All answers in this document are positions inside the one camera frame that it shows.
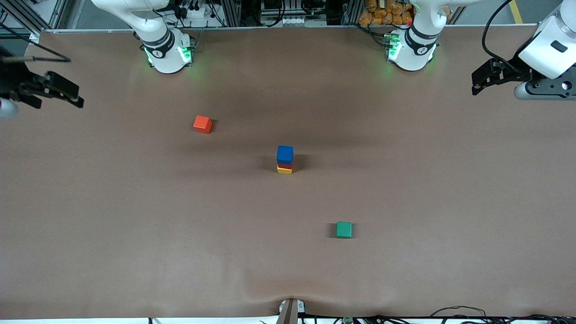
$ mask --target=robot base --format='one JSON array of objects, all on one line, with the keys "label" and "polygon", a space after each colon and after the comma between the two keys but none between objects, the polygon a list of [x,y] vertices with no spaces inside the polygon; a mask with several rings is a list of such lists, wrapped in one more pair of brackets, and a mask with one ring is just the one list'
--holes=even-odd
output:
[{"label": "robot base", "polygon": [[384,35],[384,44],[386,45],[384,52],[386,54],[386,61],[388,63],[394,63],[399,68],[406,71],[418,71],[432,60],[432,55],[436,45],[428,51],[429,53],[416,55],[414,50],[404,41],[406,33],[406,30],[397,29],[392,33]]},{"label": "robot base", "polygon": [[167,74],[178,72],[185,66],[192,66],[196,43],[194,38],[190,38],[190,35],[178,29],[171,29],[171,31],[174,33],[174,45],[163,58],[156,58],[145,50],[150,66]]}]

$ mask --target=green led light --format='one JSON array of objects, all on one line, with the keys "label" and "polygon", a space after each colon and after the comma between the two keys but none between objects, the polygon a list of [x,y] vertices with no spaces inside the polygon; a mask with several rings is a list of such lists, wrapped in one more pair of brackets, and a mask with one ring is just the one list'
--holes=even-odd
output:
[{"label": "green led light", "polygon": [[400,52],[401,41],[397,41],[394,46],[390,49],[390,53],[388,55],[388,59],[395,60],[398,57],[398,53]]},{"label": "green led light", "polygon": [[150,62],[150,64],[153,64],[152,58],[150,57],[150,53],[148,53],[148,50],[146,49],[146,47],[144,48],[144,53],[146,53],[146,56],[148,56],[148,62]]},{"label": "green led light", "polygon": [[178,52],[180,52],[180,56],[182,56],[182,60],[184,60],[185,63],[190,62],[191,55],[190,55],[190,49],[189,48],[187,48],[187,47],[182,48],[182,47],[178,46]]}]

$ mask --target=stacked cubes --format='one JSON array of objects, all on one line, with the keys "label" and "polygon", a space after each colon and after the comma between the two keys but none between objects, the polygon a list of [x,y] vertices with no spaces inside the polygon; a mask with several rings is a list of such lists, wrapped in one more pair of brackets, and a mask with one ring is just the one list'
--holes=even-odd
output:
[{"label": "stacked cubes", "polygon": [[294,148],[292,146],[280,145],[276,153],[278,163],[278,173],[292,174],[292,164],[294,161]]}]

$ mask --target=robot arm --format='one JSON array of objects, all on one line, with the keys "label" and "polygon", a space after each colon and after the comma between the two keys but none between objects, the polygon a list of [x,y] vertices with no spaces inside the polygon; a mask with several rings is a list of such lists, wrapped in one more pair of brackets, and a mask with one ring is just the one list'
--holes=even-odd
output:
[{"label": "robot arm", "polygon": [[491,58],[472,73],[472,94],[521,81],[514,95],[523,100],[575,100],[576,0],[564,0],[512,59]]},{"label": "robot arm", "polygon": [[78,108],[84,106],[78,85],[54,71],[43,76],[32,73],[24,63],[27,60],[14,57],[0,46],[0,118],[15,117],[16,102],[40,109],[42,100],[38,97],[60,99]]},{"label": "robot arm", "polygon": [[169,0],[92,0],[101,10],[122,19],[144,44],[148,61],[159,72],[175,73],[192,65],[194,40],[179,29],[168,28],[162,17],[147,14],[168,6]]},{"label": "robot arm", "polygon": [[397,29],[386,39],[388,62],[406,71],[417,71],[432,59],[436,40],[446,25],[444,6],[468,6],[482,0],[410,0],[416,15],[407,29]]}]

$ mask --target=yellow cube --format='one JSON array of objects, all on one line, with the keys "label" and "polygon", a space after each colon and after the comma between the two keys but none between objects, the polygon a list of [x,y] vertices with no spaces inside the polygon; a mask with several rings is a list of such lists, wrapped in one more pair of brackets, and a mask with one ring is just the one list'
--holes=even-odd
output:
[{"label": "yellow cube", "polygon": [[281,167],[276,167],[278,169],[279,174],[292,174],[292,169],[284,169]]}]

